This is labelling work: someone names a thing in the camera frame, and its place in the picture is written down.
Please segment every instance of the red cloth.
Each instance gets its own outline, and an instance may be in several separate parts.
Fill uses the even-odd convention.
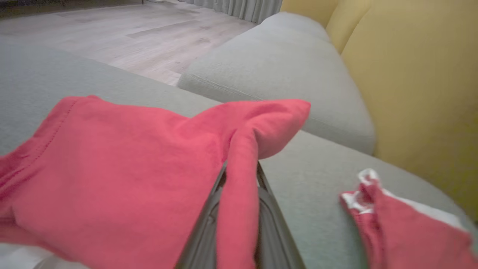
[[[340,198],[358,226],[370,269],[478,269],[471,236],[456,216],[395,196],[372,169],[358,176],[358,190]]]
[[[189,119],[65,98],[0,159],[0,241],[42,246],[93,269],[172,268],[228,160],[217,262],[252,269],[257,160],[279,152],[309,109],[300,100],[241,101]]]

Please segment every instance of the gray sofa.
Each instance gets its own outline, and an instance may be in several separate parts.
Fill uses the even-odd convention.
[[[37,45],[0,41],[0,154],[28,139],[65,96],[98,95],[115,103],[161,107],[184,116],[218,101],[126,71]],[[355,149],[300,131],[277,155],[261,161],[306,266],[366,268],[354,222],[338,195],[354,190],[356,174],[373,168],[396,195],[457,215],[474,237],[464,212],[419,177]]]
[[[372,154],[375,132],[355,82],[325,29],[281,12],[194,61],[178,87],[226,102],[304,99],[303,129]]]

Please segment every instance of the red and white garment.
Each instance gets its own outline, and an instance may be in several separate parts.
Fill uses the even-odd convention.
[[[397,197],[372,169],[357,191],[340,194],[355,220],[371,269],[478,269],[471,236],[450,213]]]

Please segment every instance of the white fabric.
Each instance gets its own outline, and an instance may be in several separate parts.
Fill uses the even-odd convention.
[[[303,99],[304,130],[366,154],[375,134],[359,90],[317,22],[281,12],[196,60],[178,87],[227,102]]]
[[[359,178],[359,180],[362,184],[365,184],[367,186],[372,185],[373,182],[371,182],[370,179],[374,179],[378,182],[378,184],[380,186],[380,189],[382,190],[383,194],[385,194],[389,197],[393,197],[394,199],[397,199],[397,200],[411,206],[416,211],[418,211],[418,212],[420,212],[424,215],[427,215],[428,217],[430,217],[432,219],[435,219],[435,220],[441,221],[443,223],[446,223],[446,224],[448,224],[448,225],[450,225],[454,228],[466,231],[466,229],[462,226],[462,224],[460,223],[460,220],[457,218],[457,216],[455,216],[453,214],[450,214],[448,212],[445,212],[443,210],[433,208],[433,207],[428,206],[426,204],[422,204],[422,203],[415,202],[415,201],[410,200],[410,199],[406,199],[406,198],[396,196],[395,194],[391,193],[390,191],[382,188],[381,183],[380,183],[380,177],[379,177],[378,173],[371,168],[368,168],[368,169],[365,169],[365,170],[361,171],[357,175],[357,177]],[[347,203],[348,208],[355,208],[360,212],[360,214],[374,213],[373,204],[362,205],[358,202],[357,197],[360,194],[361,194],[360,191],[356,191],[353,194],[342,193],[341,196],[344,199],[344,201]]]
[[[88,269],[41,247],[0,243],[0,269]]]
[[[33,269],[53,254],[39,247],[0,244],[1,269]]]

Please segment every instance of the light wood flooring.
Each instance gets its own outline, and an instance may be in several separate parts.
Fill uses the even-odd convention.
[[[175,85],[196,58],[254,23],[175,0],[66,0],[1,8],[0,38],[14,36]]]

